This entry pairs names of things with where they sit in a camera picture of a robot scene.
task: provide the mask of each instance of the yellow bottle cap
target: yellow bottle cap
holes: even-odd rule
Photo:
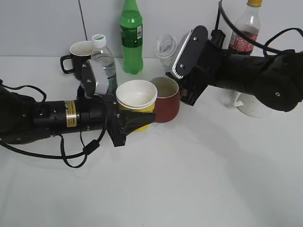
[[[260,7],[263,0],[248,0],[248,5],[252,7]]]

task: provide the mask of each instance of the green bottle label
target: green bottle label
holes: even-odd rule
[[[135,28],[121,26],[122,45],[134,48],[143,44],[143,25]]]

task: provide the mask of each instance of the black mug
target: black mug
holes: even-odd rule
[[[61,69],[65,74],[75,74],[77,80],[82,79],[81,71],[82,65],[91,57],[93,46],[91,41],[81,41],[75,43],[70,47],[69,55],[65,55],[60,58]],[[71,59],[72,69],[66,70],[64,68],[63,62],[67,59]]]

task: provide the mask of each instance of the white wall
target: white wall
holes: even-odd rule
[[[119,17],[123,0],[82,0],[89,38],[104,33],[115,57],[123,56]],[[144,20],[144,57],[153,57],[153,45],[162,34],[178,40],[197,25],[214,27],[218,0],[137,0]],[[234,21],[246,7],[246,0],[225,0],[224,8]],[[260,9],[259,41],[265,42],[288,27],[302,27],[300,0],[264,0]],[[222,21],[221,29],[231,31]],[[84,39],[77,0],[2,0],[0,5],[0,55],[61,56],[69,46]],[[282,49],[303,50],[295,32],[273,43]]]
[[[77,0],[0,2],[2,56],[60,56],[83,39]]]

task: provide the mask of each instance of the red mug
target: red mug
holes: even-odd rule
[[[157,77],[151,80],[157,90],[158,97],[154,113],[157,115],[155,122],[165,123],[172,121],[179,113],[180,92],[176,81],[166,77]]]

